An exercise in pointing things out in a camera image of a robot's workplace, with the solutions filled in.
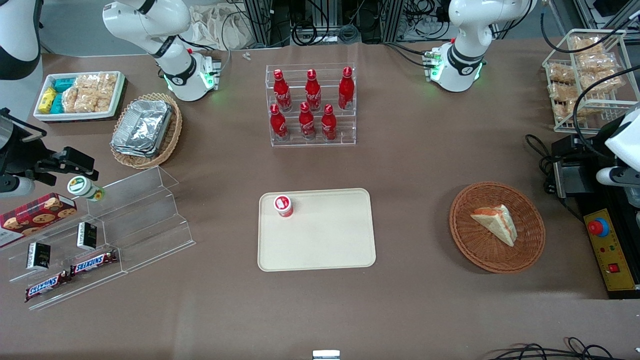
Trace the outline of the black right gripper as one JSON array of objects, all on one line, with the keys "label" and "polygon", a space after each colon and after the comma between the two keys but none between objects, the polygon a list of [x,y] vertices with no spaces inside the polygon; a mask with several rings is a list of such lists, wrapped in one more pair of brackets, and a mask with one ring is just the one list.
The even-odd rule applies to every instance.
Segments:
[{"label": "black right gripper", "polygon": [[59,152],[46,148],[42,137],[46,132],[33,127],[36,134],[25,128],[22,120],[13,117],[7,108],[1,109],[0,172],[2,176],[35,179],[37,182],[56,182],[55,174],[74,174],[96,182],[99,171],[94,170],[95,159],[71,146]]}]

